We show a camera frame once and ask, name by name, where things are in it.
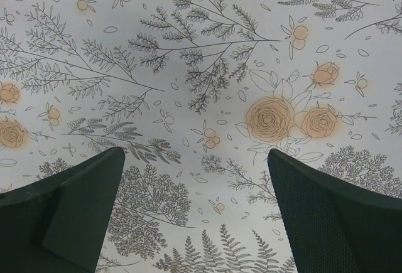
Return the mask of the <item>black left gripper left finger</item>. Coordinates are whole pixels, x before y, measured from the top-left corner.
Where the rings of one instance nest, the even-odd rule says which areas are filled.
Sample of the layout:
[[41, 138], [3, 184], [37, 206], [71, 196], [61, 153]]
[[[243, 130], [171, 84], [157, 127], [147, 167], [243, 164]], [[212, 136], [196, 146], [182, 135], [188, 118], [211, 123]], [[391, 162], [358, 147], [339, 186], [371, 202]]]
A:
[[1, 272], [94, 272], [124, 162], [112, 147], [1, 194]]

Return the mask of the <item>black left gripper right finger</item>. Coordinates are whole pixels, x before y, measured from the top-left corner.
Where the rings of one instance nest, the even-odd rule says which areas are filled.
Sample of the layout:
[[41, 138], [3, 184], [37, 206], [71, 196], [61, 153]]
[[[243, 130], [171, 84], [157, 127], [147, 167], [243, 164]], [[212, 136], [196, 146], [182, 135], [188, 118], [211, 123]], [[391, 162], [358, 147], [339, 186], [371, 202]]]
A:
[[401, 272], [401, 200], [272, 149], [268, 169], [298, 272]]

